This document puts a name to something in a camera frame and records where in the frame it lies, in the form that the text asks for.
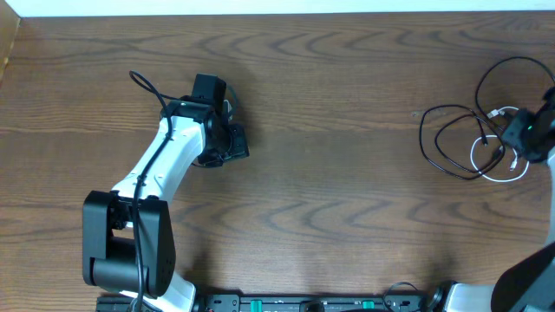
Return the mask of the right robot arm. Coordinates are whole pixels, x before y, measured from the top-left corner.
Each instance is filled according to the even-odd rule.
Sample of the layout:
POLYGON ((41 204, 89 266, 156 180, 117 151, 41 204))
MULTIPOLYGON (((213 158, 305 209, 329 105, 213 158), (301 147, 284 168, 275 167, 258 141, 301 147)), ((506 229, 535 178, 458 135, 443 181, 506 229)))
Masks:
MULTIPOLYGON (((532 163, 554 173, 554 89, 537 113, 521 110, 501 136, 532 163)), ((430 300, 429 311, 523 312, 554 310, 554 210, 545 246, 505 271, 494 285, 451 283, 430 300)))

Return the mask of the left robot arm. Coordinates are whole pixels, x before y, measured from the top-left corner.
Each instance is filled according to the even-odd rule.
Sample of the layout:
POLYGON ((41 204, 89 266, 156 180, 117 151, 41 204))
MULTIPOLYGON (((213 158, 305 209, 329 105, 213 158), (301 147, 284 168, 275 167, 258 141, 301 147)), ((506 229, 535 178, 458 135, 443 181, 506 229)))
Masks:
POLYGON ((248 157, 245 130, 232 122, 234 91, 198 74, 189 95, 160 93, 143 75, 130 78, 160 101, 159 129, 132 171, 110 191, 91 191, 82 207, 82 276, 106 290, 99 311, 197 311, 196 287, 176 272, 169 206, 188 169, 248 157))

